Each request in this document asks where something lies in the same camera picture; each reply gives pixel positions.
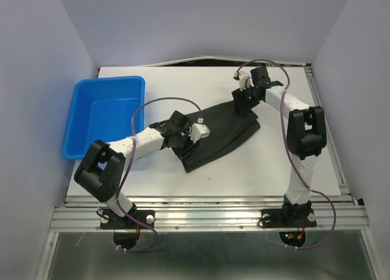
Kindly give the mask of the black dotted skirt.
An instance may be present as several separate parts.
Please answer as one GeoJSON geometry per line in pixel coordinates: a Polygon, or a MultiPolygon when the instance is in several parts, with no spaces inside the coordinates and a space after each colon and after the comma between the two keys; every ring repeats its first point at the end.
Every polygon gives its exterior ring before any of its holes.
{"type": "Polygon", "coordinates": [[[234,101],[206,108],[203,114],[210,134],[181,159],[187,173],[228,155],[260,129],[258,116],[252,110],[237,113],[234,101]]]}

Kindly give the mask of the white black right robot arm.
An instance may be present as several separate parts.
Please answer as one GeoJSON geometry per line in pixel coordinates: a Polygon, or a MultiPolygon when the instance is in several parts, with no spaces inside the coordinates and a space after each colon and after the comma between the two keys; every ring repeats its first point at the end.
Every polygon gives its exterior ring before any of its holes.
{"type": "Polygon", "coordinates": [[[327,145],[325,114],[320,106],[309,106],[291,94],[291,79],[285,69],[287,84],[272,81],[265,67],[249,73],[237,69],[233,79],[239,88],[232,92],[237,113],[245,113],[264,102],[280,113],[282,138],[291,165],[289,186],[280,218],[287,225],[295,225],[311,209],[311,180],[314,165],[327,145]]]}

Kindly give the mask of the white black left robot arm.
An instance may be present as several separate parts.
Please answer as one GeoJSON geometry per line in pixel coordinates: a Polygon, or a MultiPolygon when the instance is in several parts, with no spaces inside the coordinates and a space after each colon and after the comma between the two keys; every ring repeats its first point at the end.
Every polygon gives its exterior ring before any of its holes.
{"type": "Polygon", "coordinates": [[[123,228],[135,223],[135,204],[122,192],[125,170],[136,159],[152,152],[171,148],[179,158],[187,155],[197,143],[210,134],[199,118],[192,123],[189,117],[175,111],[171,117],[156,122],[127,138],[104,143],[94,141],[79,164],[74,181],[115,214],[123,228]]]}

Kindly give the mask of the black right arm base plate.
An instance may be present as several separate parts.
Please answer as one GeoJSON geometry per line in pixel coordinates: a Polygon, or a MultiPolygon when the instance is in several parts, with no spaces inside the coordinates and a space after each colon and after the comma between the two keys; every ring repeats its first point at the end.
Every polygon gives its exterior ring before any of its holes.
{"type": "Polygon", "coordinates": [[[305,226],[306,228],[317,227],[317,221],[309,220],[309,215],[314,214],[311,209],[309,212],[298,212],[297,214],[286,214],[282,209],[262,209],[261,217],[257,225],[261,228],[298,228],[305,226]]]}

